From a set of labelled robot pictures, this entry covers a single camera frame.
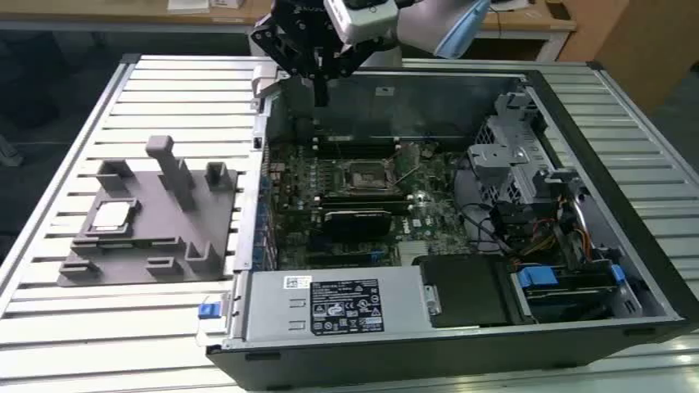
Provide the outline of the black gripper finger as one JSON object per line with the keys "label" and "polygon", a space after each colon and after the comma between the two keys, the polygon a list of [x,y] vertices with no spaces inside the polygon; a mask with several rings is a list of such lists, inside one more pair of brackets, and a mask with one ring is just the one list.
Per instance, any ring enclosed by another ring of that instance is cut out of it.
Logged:
{"label": "black gripper finger", "polygon": [[291,75],[308,79],[312,86],[315,107],[323,106],[323,75],[316,62],[316,52],[307,35],[298,32],[279,33],[275,22],[256,25],[250,37],[256,46]]}
{"label": "black gripper finger", "polygon": [[378,39],[344,47],[334,45],[322,50],[322,107],[328,105],[328,83],[348,77],[378,50]]}

